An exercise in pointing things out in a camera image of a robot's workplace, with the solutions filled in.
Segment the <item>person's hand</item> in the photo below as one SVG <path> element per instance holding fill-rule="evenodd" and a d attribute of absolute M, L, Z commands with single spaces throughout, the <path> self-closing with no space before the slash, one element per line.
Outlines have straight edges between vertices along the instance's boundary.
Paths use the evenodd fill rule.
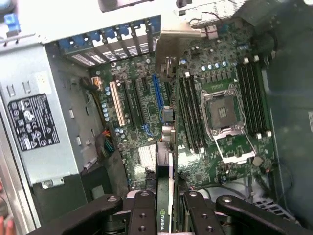
<path fill-rule="evenodd" d="M 4 221 L 4 217 L 0 217 L 0 235 L 16 235 L 15 224 L 13 220 Z"/>

